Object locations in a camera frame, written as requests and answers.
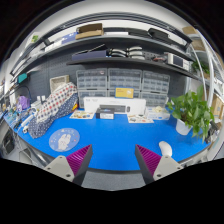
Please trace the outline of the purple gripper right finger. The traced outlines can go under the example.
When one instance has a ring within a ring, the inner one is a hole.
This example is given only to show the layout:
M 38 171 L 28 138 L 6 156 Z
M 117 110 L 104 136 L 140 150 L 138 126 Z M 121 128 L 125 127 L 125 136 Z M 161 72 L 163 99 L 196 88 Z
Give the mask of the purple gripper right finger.
M 160 180 L 182 169 L 182 166 L 169 155 L 160 156 L 140 145 L 135 146 L 135 156 L 145 184 Z

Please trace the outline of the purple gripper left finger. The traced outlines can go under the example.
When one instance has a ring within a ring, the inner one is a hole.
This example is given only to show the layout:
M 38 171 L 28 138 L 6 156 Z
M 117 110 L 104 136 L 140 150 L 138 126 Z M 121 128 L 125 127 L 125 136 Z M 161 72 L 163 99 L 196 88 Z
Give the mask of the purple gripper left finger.
M 67 157 L 59 155 L 45 167 L 45 170 L 81 186 L 92 155 L 92 145 L 87 145 Z

